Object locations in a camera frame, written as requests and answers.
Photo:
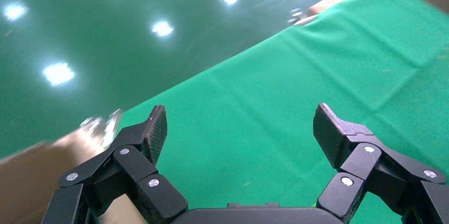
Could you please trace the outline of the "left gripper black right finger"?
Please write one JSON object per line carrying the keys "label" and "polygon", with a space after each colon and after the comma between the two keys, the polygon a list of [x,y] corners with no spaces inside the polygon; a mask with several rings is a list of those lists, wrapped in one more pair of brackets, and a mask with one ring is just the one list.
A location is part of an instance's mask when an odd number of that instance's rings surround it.
{"label": "left gripper black right finger", "polygon": [[366,193],[402,223],[448,223],[448,185],[439,170],[383,144],[366,126],[340,119],[320,103],[313,135],[336,170],[316,206],[349,223]]}

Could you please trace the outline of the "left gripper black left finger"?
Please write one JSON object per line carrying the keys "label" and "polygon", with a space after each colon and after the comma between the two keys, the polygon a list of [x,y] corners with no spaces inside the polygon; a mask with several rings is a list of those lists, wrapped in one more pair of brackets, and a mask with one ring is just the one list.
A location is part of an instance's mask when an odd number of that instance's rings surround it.
{"label": "left gripper black left finger", "polygon": [[42,222],[96,223],[122,195],[148,223],[173,222],[188,202],[156,167],[166,137],[166,109],[156,105],[144,122],[123,128],[107,150],[60,177]]}

